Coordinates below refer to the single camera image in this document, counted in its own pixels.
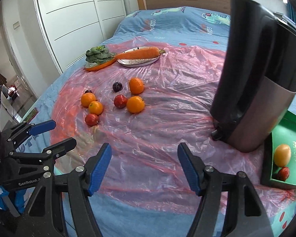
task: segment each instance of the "white wardrobe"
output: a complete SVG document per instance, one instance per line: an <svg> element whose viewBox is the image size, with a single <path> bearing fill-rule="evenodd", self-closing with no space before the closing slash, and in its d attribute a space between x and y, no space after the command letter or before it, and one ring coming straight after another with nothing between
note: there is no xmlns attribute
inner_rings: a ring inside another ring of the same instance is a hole
<svg viewBox="0 0 296 237"><path fill-rule="evenodd" d="M125 18L123 0L37 0L43 29L63 72L113 36Z"/></svg>

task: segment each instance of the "blue bedsheet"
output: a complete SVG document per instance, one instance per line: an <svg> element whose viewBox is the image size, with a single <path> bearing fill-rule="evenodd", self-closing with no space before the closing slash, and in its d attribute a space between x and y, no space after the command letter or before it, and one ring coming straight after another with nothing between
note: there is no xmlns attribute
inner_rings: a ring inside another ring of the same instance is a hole
<svg viewBox="0 0 296 237"><path fill-rule="evenodd" d="M198 45L225 51L228 43L229 25L228 15L190 7L137 11L128 15L121 22L114 36L104 44L121 43L136 36L142 36L149 41L167 42L176 46ZM51 119L53 105L62 86L72 73L84 64L85 58L75 62L37 100L35 107L39 113L32 120L33 123ZM289 110L296 114L296 97ZM44 133L28 139L21 145L20 151L40 153L43 148L49 145L50 134ZM182 237L186 236L194 218L193 215L131 207L98 193L95 193L89 200L104 237ZM68 198L64 200L64 210L68 232L70 236L76 236ZM285 211L284 220L289 223L296 213L296 202L293 202ZM280 215L281 213L270 219L273 223L272 228L275 236L283 231L281 227L274 224ZM220 236L222 226L223 215L219 213L214 236Z"/></svg>

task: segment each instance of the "light switch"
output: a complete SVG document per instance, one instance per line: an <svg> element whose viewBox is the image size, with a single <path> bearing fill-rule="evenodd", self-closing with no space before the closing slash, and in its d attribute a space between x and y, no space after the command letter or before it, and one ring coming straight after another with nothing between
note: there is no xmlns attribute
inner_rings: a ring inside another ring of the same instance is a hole
<svg viewBox="0 0 296 237"><path fill-rule="evenodd" d="M20 23L17 21L13 24L13 28L17 29L20 26Z"/></svg>

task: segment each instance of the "pink plastic sheet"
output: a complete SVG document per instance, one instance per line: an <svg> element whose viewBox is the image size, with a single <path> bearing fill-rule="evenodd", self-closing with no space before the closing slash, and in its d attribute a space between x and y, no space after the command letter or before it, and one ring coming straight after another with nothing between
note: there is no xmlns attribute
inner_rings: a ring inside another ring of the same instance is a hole
<svg viewBox="0 0 296 237"><path fill-rule="evenodd" d="M220 172L247 173L267 210L274 216L292 201L294 191L259 185L263 146L251 153L240 153L221 141L213 141L214 130L209 109L223 68L225 52L197 46L175 47L148 42L144 38L108 45L120 53L137 46L157 46L166 53L152 65L125 68L114 63L98 72L77 70L65 83L54 105L51 144L68 137L77 147L57 160L62 172L70 172L95 155L104 142L113 149L113 157L100 191L121 202L150 210L195 214L200 198L188 186L177 158L177 146L186 142L193 154ZM146 107L132 115L117 109L112 91L114 82L123 84L118 94L130 97L128 80L139 77L145 91L140 95ZM91 89L104 105L100 123L88 127L88 110L80 104L81 95ZM223 193L224 212L227 194Z"/></svg>

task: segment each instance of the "kettle handle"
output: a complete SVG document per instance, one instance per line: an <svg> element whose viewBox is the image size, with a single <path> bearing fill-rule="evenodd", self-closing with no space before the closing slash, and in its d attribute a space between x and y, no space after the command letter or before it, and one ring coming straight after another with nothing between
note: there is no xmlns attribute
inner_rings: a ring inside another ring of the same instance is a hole
<svg viewBox="0 0 296 237"><path fill-rule="evenodd" d="M231 24L222 75L211 115L236 123L250 106L270 62L275 16L253 0L231 0Z"/></svg>

